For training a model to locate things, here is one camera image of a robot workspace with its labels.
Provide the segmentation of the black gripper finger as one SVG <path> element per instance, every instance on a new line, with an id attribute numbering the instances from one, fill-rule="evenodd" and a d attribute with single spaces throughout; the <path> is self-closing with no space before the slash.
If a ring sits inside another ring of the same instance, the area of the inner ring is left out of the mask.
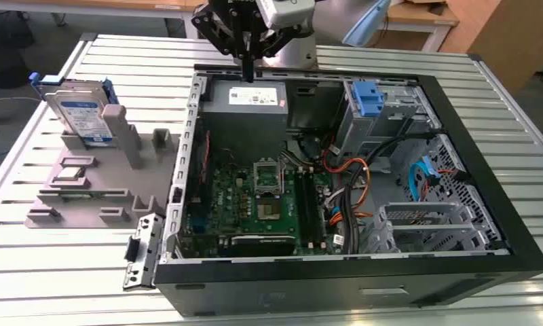
<path id="1" fill-rule="evenodd" d="M 199 8 L 191 18 L 191 24 L 223 55 L 231 55 L 239 60 L 242 80 L 248 82 L 248 52 L 244 45 L 242 21 L 239 12 L 230 8 L 227 17 L 230 26 L 227 31 L 216 24 L 214 12 L 210 8 Z"/>
<path id="2" fill-rule="evenodd" d="M 255 61 L 272 57 L 298 35 L 298 25 L 270 31 L 260 15 L 250 17 L 250 41 L 247 48 L 247 82 L 252 82 Z"/>

